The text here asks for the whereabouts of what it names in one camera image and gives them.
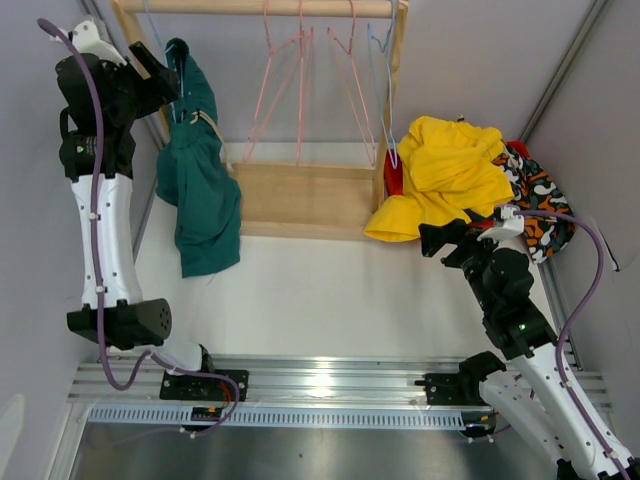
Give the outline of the pink hanger with yellow shorts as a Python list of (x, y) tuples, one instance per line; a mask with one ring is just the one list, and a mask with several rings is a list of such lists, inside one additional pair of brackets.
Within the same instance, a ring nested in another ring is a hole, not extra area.
[[(296, 2), (296, 13), (298, 15), (298, 2)], [(283, 97), (286, 92), (288, 86), (291, 84), (293, 80), (293, 76), (295, 73), (299, 74), (299, 49), (298, 49), (298, 38), (299, 38), (299, 27), (298, 32), (292, 36), (291, 38), (285, 40), (279, 45), (275, 45), (272, 41), (271, 31), (269, 26), (269, 9), (271, 2), (265, 1), (263, 7), (263, 26), (265, 33), (266, 46), (268, 50), (267, 63), (264, 69), (261, 86), (259, 90), (258, 99), (256, 102), (254, 114), (253, 114), (253, 125), (249, 130), (247, 135), (247, 140), (244, 146), (242, 161), (244, 163), (249, 162), (253, 153), (262, 138), (263, 134), (266, 131), (266, 127), (268, 126), (271, 117), (275, 111), (275, 108), (278, 106), (279, 101)], [(271, 100), (266, 111), (263, 111), (263, 106), (266, 99), (267, 87), (269, 86), (269, 82), (271, 80), (274, 64), (276, 62), (277, 56), (285, 52), (289, 48), (296, 47), (296, 52), (291, 57), (289, 63), (289, 70), (282, 77), (278, 89), (275, 93), (275, 96)]]

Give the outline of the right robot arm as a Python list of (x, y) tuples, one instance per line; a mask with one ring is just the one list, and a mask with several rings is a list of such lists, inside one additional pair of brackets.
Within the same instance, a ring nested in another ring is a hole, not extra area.
[(600, 416), (566, 359), (567, 331), (556, 332), (530, 298), (526, 254), (499, 245), (523, 234), (524, 217), (504, 206), (493, 220), (419, 227), (423, 256), (453, 246), (441, 262), (463, 273), (498, 350), (460, 363), (458, 395), (492, 407), (558, 479), (636, 479), (638, 457)]

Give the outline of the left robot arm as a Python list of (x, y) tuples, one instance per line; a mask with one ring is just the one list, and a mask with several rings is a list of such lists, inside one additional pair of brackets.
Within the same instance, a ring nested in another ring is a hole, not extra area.
[(172, 334), (164, 299), (146, 300), (138, 282), (130, 231), (134, 122), (175, 100), (178, 77), (141, 42), (130, 44), (146, 68), (106, 47), (82, 47), (57, 63), (67, 105), (59, 116), (59, 157), (79, 212), (84, 258), (81, 306), (67, 315), (69, 330), (104, 348), (149, 349), (185, 371), (182, 388), (197, 400), (216, 390), (206, 348)]

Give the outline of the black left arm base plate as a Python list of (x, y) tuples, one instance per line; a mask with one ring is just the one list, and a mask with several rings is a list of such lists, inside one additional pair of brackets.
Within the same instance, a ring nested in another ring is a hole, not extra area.
[(236, 398), (232, 383), (239, 389), (239, 400), (244, 402), (249, 386), (247, 370), (222, 369), (210, 376), (172, 375), (165, 371), (160, 385), (159, 398), (175, 401), (233, 402)]

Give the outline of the green shorts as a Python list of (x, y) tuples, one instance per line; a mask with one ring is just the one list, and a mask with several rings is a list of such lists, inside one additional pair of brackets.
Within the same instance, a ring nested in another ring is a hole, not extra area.
[(169, 142), (157, 157), (156, 195), (176, 208), (174, 242), (184, 278), (217, 274), (240, 261), (241, 189), (223, 164), (215, 94), (189, 46), (173, 38), (171, 65), (183, 96), (169, 107)]

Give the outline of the blue hanger with green shorts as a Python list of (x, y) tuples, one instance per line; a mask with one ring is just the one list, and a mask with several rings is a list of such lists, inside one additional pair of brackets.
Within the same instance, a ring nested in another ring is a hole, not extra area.
[[(170, 64), (170, 60), (172, 59), (171, 57), (171, 52), (172, 50), (175, 48), (174, 45), (170, 45), (169, 47), (166, 46), (166, 43), (162, 41), (161, 36), (159, 34), (158, 28), (156, 27), (156, 24), (154, 22), (153, 16), (151, 15), (150, 12), (150, 8), (149, 8), (149, 1), (148, 0), (144, 0), (144, 10), (145, 10), (145, 14), (147, 17), (147, 20), (149, 22), (149, 25), (152, 29), (153, 32), (153, 36), (154, 39), (158, 45), (158, 47), (162, 50), (162, 54), (163, 54), (163, 58), (164, 58), (164, 62), (166, 64), (166, 67), (172, 71), (176, 77), (176, 83), (177, 83), (177, 88), (178, 88), (178, 99), (180, 99), (183, 96), (183, 85), (182, 85), (182, 75), (180, 73), (180, 71), (178, 69), (176, 69), (176, 65), (171, 65)], [(180, 123), (184, 116), (183, 113), (180, 109), (177, 109), (175, 106), (175, 102), (171, 102), (170, 103), (170, 111), (171, 111), (171, 117), (173, 119), (173, 121), (175, 123)]]

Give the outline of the yellow shorts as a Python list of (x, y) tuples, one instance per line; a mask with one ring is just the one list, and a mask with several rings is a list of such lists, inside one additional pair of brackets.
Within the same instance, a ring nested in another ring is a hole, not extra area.
[(419, 226), (466, 223), (489, 217), (514, 199), (511, 182), (494, 161), (505, 143), (495, 127), (478, 127), (430, 116), (414, 120), (397, 146), (403, 191), (389, 196), (364, 233), (383, 242), (420, 237)]

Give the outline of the pink wire hanger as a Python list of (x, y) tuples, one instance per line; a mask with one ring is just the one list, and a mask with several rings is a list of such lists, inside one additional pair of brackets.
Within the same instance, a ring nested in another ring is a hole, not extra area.
[(356, 33), (356, 8), (352, 0), (348, 0), (351, 27), (348, 41), (340, 40), (332, 27), (327, 28), (328, 44), (331, 56), (337, 67), (342, 86), (347, 95), (357, 130), (371, 167), (376, 165), (376, 141), (371, 129), (370, 117), (364, 99), (358, 69), (354, 58), (354, 40)]

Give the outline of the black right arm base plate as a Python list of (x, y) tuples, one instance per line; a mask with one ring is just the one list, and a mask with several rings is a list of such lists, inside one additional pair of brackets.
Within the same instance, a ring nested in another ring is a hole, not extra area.
[(463, 390), (458, 374), (426, 373), (414, 381), (430, 406), (482, 406), (484, 402)]

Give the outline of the orange camouflage shorts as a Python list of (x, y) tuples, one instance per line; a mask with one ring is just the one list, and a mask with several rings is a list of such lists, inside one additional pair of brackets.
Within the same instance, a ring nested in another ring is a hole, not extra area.
[[(493, 160), (510, 181), (521, 210), (541, 210), (572, 216), (572, 209), (550, 175), (528, 154), (522, 142), (506, 142), (503, 153)], [(524, 245), (535, 264), (542, 264), (559, 253), (573, 239), (576, 226), (555, 217), (524, 218)]]

